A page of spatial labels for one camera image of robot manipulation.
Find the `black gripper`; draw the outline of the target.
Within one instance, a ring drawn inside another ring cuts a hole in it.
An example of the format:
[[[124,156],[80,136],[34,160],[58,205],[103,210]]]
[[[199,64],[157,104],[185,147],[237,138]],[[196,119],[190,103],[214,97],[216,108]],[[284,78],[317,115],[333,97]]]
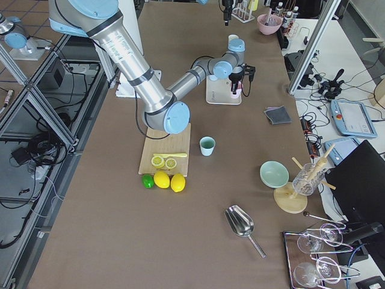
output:
[[[231,92],[233,95],[236,94],[238,83],[242,80],[243,76],[244,69],[242,67],[235,67],[233,72],[229,75],[229,80],[231,81]]]
[[[224,25],[228,26],[232,18],[233,0],[221,0]]]

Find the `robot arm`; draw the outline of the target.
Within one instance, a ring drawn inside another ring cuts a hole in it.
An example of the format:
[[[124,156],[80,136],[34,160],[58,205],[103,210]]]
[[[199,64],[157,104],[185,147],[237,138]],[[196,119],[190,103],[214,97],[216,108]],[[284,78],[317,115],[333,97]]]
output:
[[[124,18],[118,1],[49,1],[51,28],[99,42],[144,102],[142,118],[149,128],[167,134],[182,132],[190,118],[182,98],[207,76],[226,79],[244,67],[245,42],[234,39],[222,57],[195,61],[192,69],[165,89],[124,27]]]
[[[69,4],[77,12],[93,20],[103,20],[113,12],[122,12],[123,26],[140,51],[143,50],[137,18],[143,8],[143,1],[54,1],[54,11],[50,14],[51,28],[72,36],[85,37],[85,31],[65,18],[57,4]],[[11,48],[10,55],[15,60],[39,60],[49,41],[35,41],[24,28],[18,17],[1,16],[1,36]]]

